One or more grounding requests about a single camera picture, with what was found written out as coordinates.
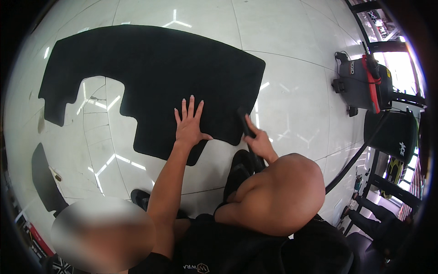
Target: ridgid shop vacuum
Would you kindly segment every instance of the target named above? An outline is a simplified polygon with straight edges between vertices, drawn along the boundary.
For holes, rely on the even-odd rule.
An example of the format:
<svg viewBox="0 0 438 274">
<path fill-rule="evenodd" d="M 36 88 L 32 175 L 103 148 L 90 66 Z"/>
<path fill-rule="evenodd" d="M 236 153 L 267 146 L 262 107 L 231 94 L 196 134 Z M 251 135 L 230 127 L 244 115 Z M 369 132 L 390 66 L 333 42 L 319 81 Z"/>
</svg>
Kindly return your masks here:
<svg viewBox="0 0 438 274">
<path fill-rule="evenodd" d="M 348 60 L 346 54 L 335 53 L 341 61 L 339 79 L 332 86 L 348 104 L 350 117 L 357 115 L 358 108 L 372 111 L 391 109 L 392 78 L 390 71 L 378 64 L 372 55 L 365 54 L 361 59 Z"/>
</svg>

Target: hand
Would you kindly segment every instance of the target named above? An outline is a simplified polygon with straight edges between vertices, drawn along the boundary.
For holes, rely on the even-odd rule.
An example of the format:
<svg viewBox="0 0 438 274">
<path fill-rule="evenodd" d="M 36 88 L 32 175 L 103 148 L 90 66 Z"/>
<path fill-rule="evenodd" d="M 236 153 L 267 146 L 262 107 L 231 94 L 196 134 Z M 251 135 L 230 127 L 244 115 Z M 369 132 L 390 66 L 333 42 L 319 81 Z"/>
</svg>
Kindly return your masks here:
<svg viewBox="0 0 438 274">
<path fill-rule="evenodd" d="M 178 110 L 175 108 L 175 120 L 177 121 L 177 132 L 176 132 L 176 141 L 175 143 L 181 143 L 188 148 L 192 149 L 196 144 L 201 140 L 213 140 L 213 137 L 201 133 L 199 130 L 199 121 L 201 119 L 202 108 L 204 107 L 204 100 L 202 100 L 198 109 L 196 110 L 196 114 L 193 116 L 194 112 L 194 96 L 190 96 L 189 102 L 189 110 L 187 111 L 186 100 L 182 101 L 182 120 L 180 119 L 180 114 Z"/>
<path fill-rule="evenodd" d="M 249 119 L 248 114 L 245 115 L 245 120 L 249 129 L 254 132 L 255 138 L 245 136 L 244 141 L 251 147 L 255 154 L 265 159 L 269 165 L 272 164 L 278 159 L 278 155 L 275 153 L 271 142 L 269 141 L 268 134 L 255 127 Z"/>
</svg>

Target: bucket logo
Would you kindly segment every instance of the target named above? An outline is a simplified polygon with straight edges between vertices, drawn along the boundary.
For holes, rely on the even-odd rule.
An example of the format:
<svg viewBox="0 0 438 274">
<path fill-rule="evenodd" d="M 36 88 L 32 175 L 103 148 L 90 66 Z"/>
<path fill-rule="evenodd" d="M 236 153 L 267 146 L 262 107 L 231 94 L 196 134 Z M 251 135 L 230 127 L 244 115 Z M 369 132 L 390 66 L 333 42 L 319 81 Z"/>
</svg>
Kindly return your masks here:
<svg viewBox="0 0 438 274">
<path fill-rule="evenodd" d="M 210 270 L 208 269 L 207 265 L 205 265 L 203 263 L 200 263 L 200 264 L 198 264 L 198 272 L 202 273 L 202 274 L 205 274 L 205 273 L 210 272 Z"/>
<path fill-rule="evenodd" d="M 405 148 L 406 148 L 405 144 L 403 144 L 403 142 L 401 142 L 401 143 L 399 143 L 399 145 L 400 145 L 400 155 L 405 156 Z"/>
<path fill-rule="evenodd" d="M 350 74 L 354 74 L 354 61 L 350 62 Z"/>
</svg>

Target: finger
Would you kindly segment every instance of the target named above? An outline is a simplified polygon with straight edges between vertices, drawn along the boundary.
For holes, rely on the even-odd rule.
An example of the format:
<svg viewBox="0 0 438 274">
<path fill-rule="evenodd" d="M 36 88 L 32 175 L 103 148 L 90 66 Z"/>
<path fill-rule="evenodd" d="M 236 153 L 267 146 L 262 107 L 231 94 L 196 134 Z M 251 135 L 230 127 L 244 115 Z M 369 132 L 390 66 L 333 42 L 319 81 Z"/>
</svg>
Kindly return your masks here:
<svg viewBox="0 0 438 274">
<path fill-rule="evenodd" d="M 186 103 L 186 99 L 184 98 L 183 101 L 181 102 L 181 114 L 183 116 L 183 121 L 187 118 L 187 103 Z"/>
<path fill-rule="evenodd" d="M 202 134 L 202 140 L 213 140 L 213 137 L 207 133 L 201 133 Z"/>
<path fill-rule="evenodd" d="M 187 117 L 193 118 L 193 111 L 194 111 L 194 96 L 190 95 L 189 112 L 187 114 Z"/>
<path fill-rule="evenodd" d="M 177 121 L 177 125 L 179 125 L 181 122 L 180 113 L 178 112 L 177 108 L 175 108 L 174 112 L 175 112 L 175 120 Z"/>
<path fill-rule="evenodd" d="M 244 141 L 252 147 L 252 144 L 254 143 L 254 138 L 251 138 L 250 136 L 245 136 Z"/>
<path fill-rule="evenodd" d="M 199 105 L 198 105 L 198 109 L 196 110 L 196 114 L 194 115 L 195 119 L 198 119 L 198 120 L 201 119 L 201 114 L 202 114 L 203 108 L 204 108 L 204 100 L 201 100 Z"/>
<path fill-rule="evenodd" d="M 261 131 L 260 129 L 256 128 L 255 125 L 251 122 L 248 114 L 245 114 L 245 120 L 248 124 L 249 129 L 254 132 L 255 135 L 257 135 Z"/>
</svg>

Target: black mat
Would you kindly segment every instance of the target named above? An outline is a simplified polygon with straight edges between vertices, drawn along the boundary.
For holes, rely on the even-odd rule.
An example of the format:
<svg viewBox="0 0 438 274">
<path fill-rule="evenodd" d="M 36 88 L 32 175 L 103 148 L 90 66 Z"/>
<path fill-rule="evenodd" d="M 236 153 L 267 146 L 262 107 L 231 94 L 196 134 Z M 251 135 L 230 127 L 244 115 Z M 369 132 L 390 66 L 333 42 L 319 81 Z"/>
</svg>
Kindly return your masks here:
<svg viewBox="0 0 438 274">
<path fill-rule="evenodd" d="M 265 62 L 202 36 L 167 28 L 119 25 L 96 28 L 56 42 L 39 98 L 44 118 L 64 124 L 66 103 L 74 103 L 82 79 L 97 75 L 122 82 L 120 113 L 137 119 L 134 150 L 164 160 L 175 141 L 173 108 L 195 95 L 205 101 L 201 131 L 237 145 L 243 130 L 236 117 L 257 99 Z M 206 141 L 195 146 L 194 165 Z"/>
<path fill-rule="evenodd" d="M 52 176 L 41 143 L 32 155 L 32 181 L 44 207 L 49 212 L 55 210 L 55 217 L 68 206 Z"/>
</svg>

